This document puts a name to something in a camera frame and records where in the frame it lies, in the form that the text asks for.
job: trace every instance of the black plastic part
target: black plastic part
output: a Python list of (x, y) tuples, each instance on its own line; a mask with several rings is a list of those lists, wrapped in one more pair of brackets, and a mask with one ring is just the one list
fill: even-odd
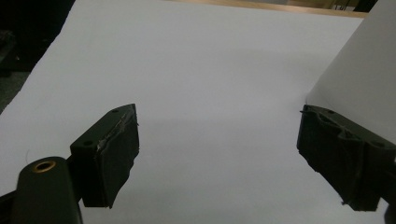
[(139, 153), (135, 106), (109, 111), (70, 148), (84, 205), (111, 208)]
[(0, 197), (0, 224), (8, 224), (16, 191)]
[(63, 158), (48, 157), (23, 168), (13, 201), (11, 224), (82, 223)]
[(297, 148), (355, 211), (396, 204), (396, 146), (325, 108), (305, 105)]

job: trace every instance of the white surface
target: white surface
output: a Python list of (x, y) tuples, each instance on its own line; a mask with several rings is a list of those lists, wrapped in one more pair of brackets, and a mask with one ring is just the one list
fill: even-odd
[(310, 105), (331, 108), (396, 144), (396, 1), (379, 1), (320, 77)]
[(0, 193), (108, 110), (136, 103), (141, 153), (85, 223), (381, 223), (296, 148), (312, 88), (361, 20), (160, 1), (75, 3), (0, 117)]

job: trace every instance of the wooden surface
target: wooden surface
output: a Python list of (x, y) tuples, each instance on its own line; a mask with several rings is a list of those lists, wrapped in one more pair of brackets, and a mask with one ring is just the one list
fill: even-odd
[(332, 9), (335, 0), (289, 0), (286, 5), (295, 7), (315, 7)]
[(341, 11), (341, 10), (331, 10), (331, 9), (312, 8), (312, 7), (293, 7), (293, 6), (237, 1), (237, 0), (167, 0), (167, 1), (210, 4), (210, 5), (227, 6), (227, 7), (260, 8), (260, 9), (269, 9), (269, 10), (311, 13), (311, 14), (328, 15), (328, 16), (354, 17), (354, 18), (365, 18), (367, 16), (367, 13), (364, 12)]

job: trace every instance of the screw hole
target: screw hole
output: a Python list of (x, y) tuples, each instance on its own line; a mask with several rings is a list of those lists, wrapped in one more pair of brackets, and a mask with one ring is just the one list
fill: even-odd
[(43, 161), (37, 164), (33, 168), (33, 172), (35, 173), (44, 173), (47, 172), (48, 170), (52, 169), (56, 165), (55, 161)]
[(92, 143), (93, 143), (93, 141), (85, 141), (85, 142), (83, 143), (83, 145), (87, 147), (87, 146), (92, 145)]

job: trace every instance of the white sheet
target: white sheet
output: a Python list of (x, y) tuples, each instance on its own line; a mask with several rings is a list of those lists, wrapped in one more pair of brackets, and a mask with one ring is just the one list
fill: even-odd
[(396, 144), (396, 1), (381, 0), (307, 96)]
[(361, 19), (163, 1), (77, 0), (0, 117), (0, 193), (108, 110), (136, 103), (141, 153), (85, 223), (380, 223), (296, 149), (306, 94)]

